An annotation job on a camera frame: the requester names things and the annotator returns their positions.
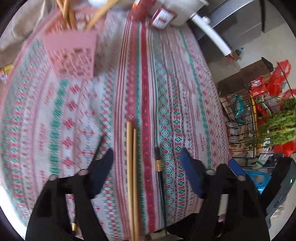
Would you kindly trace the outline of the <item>black chopstick gold band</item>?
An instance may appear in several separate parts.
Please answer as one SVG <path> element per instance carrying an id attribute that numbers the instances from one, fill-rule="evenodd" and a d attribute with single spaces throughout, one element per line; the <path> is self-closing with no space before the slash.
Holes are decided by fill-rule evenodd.
<path id="1" fill-rule="evenodd" d="M 156 158 L 156 169 L 157 169 L 158 179 L 159 179 L 162 214 L 163 214 L 164 226 L 166 228 L 167 227 L 167 217 L 166 217 L 166 207 L 165 207 L 163 168 L 162 168 L 162 158 L 161 158 L 161 153 L 160 153 L 159 147 L 154 148 L 154 154 L 155 154 L 155 158 Z"/>

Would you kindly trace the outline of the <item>wooden chopstick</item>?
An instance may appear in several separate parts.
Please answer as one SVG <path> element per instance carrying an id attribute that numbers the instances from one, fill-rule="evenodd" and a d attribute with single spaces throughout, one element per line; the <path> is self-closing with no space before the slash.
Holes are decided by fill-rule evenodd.
<path id="1" fill-rule="evenodd" d="M 64 10 L 64 5 L 63 2 L 61 0 L 56 0 L 57 6 L 60 9 L 61 13 L 62 13 L 62 28 L 63 30 L 67 29 L 67 16 L 64 14 L 63 10 Z"/>
<path id="2" fill-rule="evenodd" d="M 92 16 L 92 18 L 90 19 L 90 21 L 86 24 L 85 26 L 85 30 L 90 30 L 95 23 L 102 18 L 104 15 L 107 14 L 107 12 L 113 7 L 115 6 L 117 3 L 119 2 L 119 0 L 109 0 L 102 8 L 98 9 L 95 14 Z"/>
<path id="3" fill-rule="evenodd" d="M 137 189 L 137 130 L 133 129 L 133 222 L 134 240 L 139 240 L 139 221 L 138 221 L 138 189 Z"/>
<path id="4" fill-rule="evenodd" d="M 128 215 L 129 215 L 129 228 L 131 239 L 134 240 L 134 224 L 133 224 L 133 174 L 132 174 L 132 123 L 126 123 L 126 163 L 127 163 L 127 191 L 128 191 Z"/>
<path id="5" fill-rule="evenodd" d="M 73 30 L 77 30 L 77 23 L 76 23 L 76 17 L 74 13 L 74 9 L 72 8 L 72 1 L 65 0 L 63 2 L 63 19 L 70 21 L 70 27 Z"/>

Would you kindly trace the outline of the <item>blue plastic stool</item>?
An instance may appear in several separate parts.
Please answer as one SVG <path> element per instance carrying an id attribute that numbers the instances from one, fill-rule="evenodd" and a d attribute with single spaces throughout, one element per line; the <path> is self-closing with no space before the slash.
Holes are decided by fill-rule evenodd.
<path id="1" fill-rule="evenodd" d="M 259 193 L 262 193 L 271 179 L 271 175 L 264 172 L 245 171 L 247 175 L 254 182 Z"/>

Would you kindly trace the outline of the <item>green leafy vegetables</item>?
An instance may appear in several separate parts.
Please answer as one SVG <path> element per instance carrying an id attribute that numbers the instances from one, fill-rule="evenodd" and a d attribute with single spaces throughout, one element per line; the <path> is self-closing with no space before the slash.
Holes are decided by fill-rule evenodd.
<path id="1" fill-rule="evenodd" d="M 254 133 L 247 146 L 267 148 L 295 141 L 295 98 L 285 99 L 280 112 L 259 118 Z"/>

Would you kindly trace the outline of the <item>brown cardboard box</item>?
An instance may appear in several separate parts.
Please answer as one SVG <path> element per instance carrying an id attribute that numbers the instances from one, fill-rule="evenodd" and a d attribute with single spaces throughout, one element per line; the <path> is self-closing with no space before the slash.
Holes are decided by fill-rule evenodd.
<path id="1" fill-rule="evenodd" d="M 219 81 L 218 92 L 222 96 L 237 92 L 243 89 L 245 84 L 249 84 L 272 71 L 273 64 L 262 57 L 261 60 L 242 68 L 238 73 Z"/>

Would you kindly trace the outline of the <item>patterned woven tablecloth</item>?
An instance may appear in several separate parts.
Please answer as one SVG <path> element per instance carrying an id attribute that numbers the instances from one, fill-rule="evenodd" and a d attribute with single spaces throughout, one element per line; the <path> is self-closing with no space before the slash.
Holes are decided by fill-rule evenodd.
<path id="1" fill-rule="evenodd" d="M 126 123 L 137 129 L 139 231 L 164 226 L 154 148 L 159 147 L 166 224 L 196 213 L 201 200 L 180 163 L 186 148 L 214 169 L 230 159 L 218 92 L 191 29 L 135 23 L 126 11 L 100 20 L 92 79 L 59 80 L 42 36 L 52 11 L 18 54 L 1 93 L 1 185 L 5 212 L 27 226 L 48 177 L 86 168 L 96 149 L 114 151 L 112 170 L 92 201 L 110 240 L 130 238 Z"/>

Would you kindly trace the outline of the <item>labelled dried fruit jar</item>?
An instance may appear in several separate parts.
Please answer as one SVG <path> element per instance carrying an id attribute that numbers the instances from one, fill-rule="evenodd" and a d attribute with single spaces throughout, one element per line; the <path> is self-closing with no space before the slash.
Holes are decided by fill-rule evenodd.
<path id="1" fill-rule="evenodd" d="M 163 6 L 160 6 L 154 13 L 149 25 L 153 28 L 164 30 L 176 16 L 174 11 L 170 11 Z"/>

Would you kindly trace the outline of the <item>pink perforated utensil basket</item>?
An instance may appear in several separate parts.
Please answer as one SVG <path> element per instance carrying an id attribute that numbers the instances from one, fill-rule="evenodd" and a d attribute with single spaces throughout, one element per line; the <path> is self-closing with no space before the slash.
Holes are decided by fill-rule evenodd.
<path id="1" fill-rule="evenodd" d="M 42 40 L 57 78 L 93 77 L 96 32 L 71 29 L 59 11 L 43 33 Z"/>

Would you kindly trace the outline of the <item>red goji berry jar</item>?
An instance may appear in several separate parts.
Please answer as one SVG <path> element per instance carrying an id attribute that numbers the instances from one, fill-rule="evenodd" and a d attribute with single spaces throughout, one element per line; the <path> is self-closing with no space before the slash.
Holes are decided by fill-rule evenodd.
<path id="1" fill-rule="evenodd" d="M 149 15 L 150 10 L 156 4 L 157 0 L 138 0 L 134 1 L 132 8 L 128 14 L 128 18 L 132 21 L 142 22 Z"/>

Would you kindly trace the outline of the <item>wooden chopstick in basket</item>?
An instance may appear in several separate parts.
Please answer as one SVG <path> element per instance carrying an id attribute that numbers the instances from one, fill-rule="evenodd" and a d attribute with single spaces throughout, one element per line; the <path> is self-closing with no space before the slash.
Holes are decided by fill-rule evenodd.
<path id="1" fill-rule="evenodd" d="M 72 1 L 65 0 L 63 2 L 63 19 L 70 21 L 70 27 L 73 30 L 77 30 L 77 23 L 76 23 L 76 17 L 74 13 L 74 9 L 72 8 Z"/>
<path id="2" fill-rule="evenodd" d="M 61 0 L 56 0 L 57 6 L 60 9 L 61 13 L 62 13 L 62 28 L 63 30 L 67 29 L 67 16 L 64 14 L 63 10 L 64 10 L 64 5 L 63 2 Z"/>
<path id="3" fill-rule="evenodd" d="M 119 2 L 119 0 L 109 0 L 102 8 L 98 9 L 95 14 L 92 16 L 92 18 L 90 19 L 90 21 L 86 24 L 85 26 L 85 30 L 90 30 L 95 23 L 102 18 L 104 15 L 107 14 L 107 12 L 113 7 L 115 6 L 117 3 Z"/>

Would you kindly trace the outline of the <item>floral cloth cover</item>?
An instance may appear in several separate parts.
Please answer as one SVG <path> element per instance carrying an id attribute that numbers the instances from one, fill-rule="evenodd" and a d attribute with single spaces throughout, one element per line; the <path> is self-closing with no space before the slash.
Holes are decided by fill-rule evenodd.
<path id="1" fill-rule="evenodd" d="M 1 54 L 10 46 L 22 43 L 54 8 L 54 1 L 29 0 L 9 21 L 1 35 Z"/>

